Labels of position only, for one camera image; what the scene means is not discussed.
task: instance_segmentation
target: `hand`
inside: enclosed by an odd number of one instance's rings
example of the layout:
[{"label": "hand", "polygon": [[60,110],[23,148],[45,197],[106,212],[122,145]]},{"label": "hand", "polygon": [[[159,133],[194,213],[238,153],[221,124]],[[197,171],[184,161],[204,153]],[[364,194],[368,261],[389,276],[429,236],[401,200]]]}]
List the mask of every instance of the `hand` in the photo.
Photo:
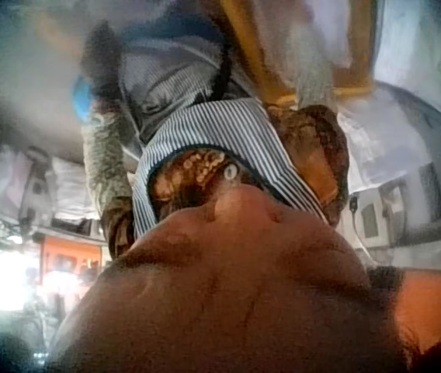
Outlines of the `hand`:
[{"label": "hand", "polygon": [[119,99],[119,70],[122,46],[107,21],[89,34],[81,61],[84,77],[97,98]]}]

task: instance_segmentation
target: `striped apron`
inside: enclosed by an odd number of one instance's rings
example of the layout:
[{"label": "striped apron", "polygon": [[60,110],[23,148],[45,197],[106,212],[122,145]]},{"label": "striped apron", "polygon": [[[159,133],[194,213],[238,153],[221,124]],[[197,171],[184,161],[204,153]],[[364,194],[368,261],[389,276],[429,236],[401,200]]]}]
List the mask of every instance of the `striped apron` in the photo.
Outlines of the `striped apron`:
[{"label": "striped apron", "polygon": [[137,238],[158,223],[148,185],[151,176],[164,162],[191,148],[225,152],[250,170],[276,199],[327,222],[317,197],[298,175],[260,101],[242,98],[185,107],[163,122],[137,167],[133,190]]}]

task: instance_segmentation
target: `bright light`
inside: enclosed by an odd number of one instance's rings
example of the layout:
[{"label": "bright light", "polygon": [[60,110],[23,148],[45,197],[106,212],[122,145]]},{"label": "bright light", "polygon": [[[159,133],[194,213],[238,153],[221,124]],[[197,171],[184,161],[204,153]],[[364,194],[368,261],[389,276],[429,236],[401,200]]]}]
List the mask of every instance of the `bright light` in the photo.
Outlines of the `bright light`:
[{"label": "bright light", "polygon": [[11,235],[7,239],[17,245],[20,245],[23,242],[22,237],[20,235]]},{"label": "bright light", "polygon": [[0,254],[0,309],[23,309],[27,297],[24,286],[26,258],[20,253]]}]

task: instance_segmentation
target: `skin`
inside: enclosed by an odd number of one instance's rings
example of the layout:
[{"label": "skin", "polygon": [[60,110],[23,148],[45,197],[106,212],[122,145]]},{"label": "skin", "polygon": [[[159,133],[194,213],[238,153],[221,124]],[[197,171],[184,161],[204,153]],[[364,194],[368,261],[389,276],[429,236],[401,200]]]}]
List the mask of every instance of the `skin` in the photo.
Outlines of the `skin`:
[{"label": "skin", "polygon": [[64,322],[54,371],[402,371],[341,236],[237,186],[167,217]]}]

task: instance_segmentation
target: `woman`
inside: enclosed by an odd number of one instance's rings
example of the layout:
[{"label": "woman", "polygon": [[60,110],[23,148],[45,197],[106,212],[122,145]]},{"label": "woman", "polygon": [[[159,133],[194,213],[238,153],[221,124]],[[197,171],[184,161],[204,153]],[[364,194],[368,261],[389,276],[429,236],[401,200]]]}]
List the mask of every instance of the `woman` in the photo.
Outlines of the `woman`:
[{"label": "woman", "polygon": [[[264,106],[229,38],[208,20],[178,17],[140,29],[145,37],[125,51],[105,23],[86,43],[82,70],[94,100],[82,129],[85,165],[113,257],[172,212],[239,184],[336,225],[347,198],[348,152],[327,107],[331,70],[319,49],[308,60],[321,62],[321,82],[299,99],[300,109]],[[167,30],[171,18],[179,31]],[[118,137],[130,118],[143,149],[133,191]]]},{"label": "woman", "polygon": [[[64,321],[47,370],[424,371],[419,355],[441,342],[441,274],[368,276],[329,226],[348,168],[320,105],[330,92],[297,112],[264,107],[222,44],[216,65],[201,40],[143,43],[123,68],[144,145],[134,190],[117,134],[118,43],[102,26],[86,49],[89,189],[118,259]],[[412,308],[412,294],[434,311]]]}]

